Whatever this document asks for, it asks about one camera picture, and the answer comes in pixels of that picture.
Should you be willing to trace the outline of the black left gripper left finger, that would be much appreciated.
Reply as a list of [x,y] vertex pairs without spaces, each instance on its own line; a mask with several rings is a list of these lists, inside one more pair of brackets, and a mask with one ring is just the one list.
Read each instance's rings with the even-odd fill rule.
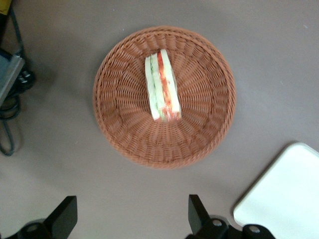
[[67,196],[44,220],[27,223],[9,239],[67,239],[77,224],[77,197]]

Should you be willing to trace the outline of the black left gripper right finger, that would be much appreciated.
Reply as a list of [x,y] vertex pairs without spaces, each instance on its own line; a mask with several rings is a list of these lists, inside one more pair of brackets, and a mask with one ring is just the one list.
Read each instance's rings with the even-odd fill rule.
[[226,218],[210,216],[199,196],[188,197],[188,222],[192,233],[188,239],[273,239],[264,226],[248,224],[241,230],[234,228]]

